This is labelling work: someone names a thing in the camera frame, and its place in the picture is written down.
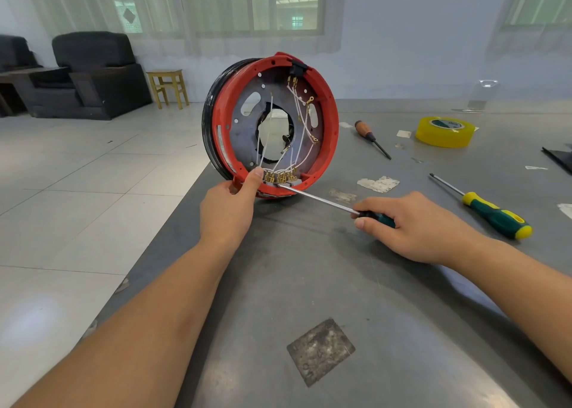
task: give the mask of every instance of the white tile floor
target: white tile floor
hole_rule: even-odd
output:
[[[202,108],[0,119],[0,408],[75,346],[208,164]]]

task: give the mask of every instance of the workbench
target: workbench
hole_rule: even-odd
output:
[[[572,176],[540,152],[566,150],[570,116],[462,115],[480,127],[471,144],[416,141],[415,113],[341,113],[366,121],[393,159],[354,129],[339,128],[331,165],[308,191],[367,196],[413,190],[500,238],[428,177],[524,217],[532,237],[511,242],[572,275]],[[398,130],[411,138],[396,137]],[[546,167],[528,170],[525,166]],[[356,184],[383,175],[401,183],[380,195]],[[108,318],[199,239],[199,203],[221,181],[207,166],[113,296]],[[333,318],[353,352],[307,387],[286,346]],[[472,283],[445,267],[410,262],[354,228],[343,211],[301,196],[258,200],[254,220],[218,287],[177,407],[543,408],[572,406],[572,386]]]

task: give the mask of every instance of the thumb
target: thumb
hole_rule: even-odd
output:
[[[258,191],[258,187],[260,187],[260,184],[262,183],[263,174],[264,170],[262,167],[256,167],[254,170],[248,173],[246,179],[244,180],[243,186],[240,188],[239,196],[251,197],[254,201],[256,191]]]
[[[390,248],[397,241],[397,232],[394,228],[386,226],[373,218],[360,217],[354,221],[354,224],[358,229],[374,236]]]

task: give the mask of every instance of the packing tape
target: packing tape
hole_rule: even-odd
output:
[[[475,132],[475,125],[452,117],[424,117],[419,121],[415,137],[442,148],[464,148]]]

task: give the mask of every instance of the wooden stool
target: wooden stool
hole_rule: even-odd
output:
[[[149,71],[147,72],[149,76],[149,83],[151,84],[151,90],[155,94],[155,101],[159,108],[163,108],[161,105],[161,100],[159,99],[159,92],[163,93],[163,98],[165,99],[165,103],[169,105],[169,100],[167,99],[167,87],[172,87],[175,90],[175,96],[177,98],[177,104],[179,106],[179,110],[182,109],[181,105],[181,96],[180,93],[185,97],[185,103],[189,105],[189,98],[186,97],[186,87],[185,87],[185,80],[182,79],[182,70],[177,69],[176,71]],[[159,84],[155,84],[155,77],[159,80]],[[163,77],[168,77],[171,81],[163,81]]]

